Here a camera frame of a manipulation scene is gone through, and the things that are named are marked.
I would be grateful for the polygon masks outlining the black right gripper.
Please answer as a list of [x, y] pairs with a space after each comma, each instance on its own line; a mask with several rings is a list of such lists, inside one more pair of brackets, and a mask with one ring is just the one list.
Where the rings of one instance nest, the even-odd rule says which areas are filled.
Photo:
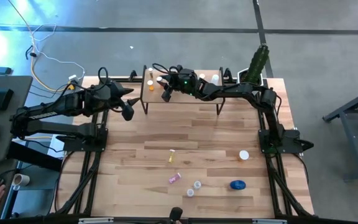
[[198, 76], [194, 70], [183, 68], [179, 72], [170, 72], [160, 75], [167, 82], [161, 82], [160, 85], [164, 89], [162, 99], [169, 102], [173, 91], [179, 91], [187, 95], [194, 95], [198, 86]]

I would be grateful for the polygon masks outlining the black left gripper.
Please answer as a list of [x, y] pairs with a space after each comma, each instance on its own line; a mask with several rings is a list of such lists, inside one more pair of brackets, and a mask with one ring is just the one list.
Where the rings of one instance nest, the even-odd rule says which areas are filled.
[[132, 93], [134, 89], [125, 88], [120, 83], [113, 80], [106, 80], [105, 85], [109, 88], [110, 97], [108, 98], [109, 109], [120, 113], [126, 121], [130, 121], [134, 115], [133, 106], [140, 98], [132, 98], [124, 101], [122, 97]]

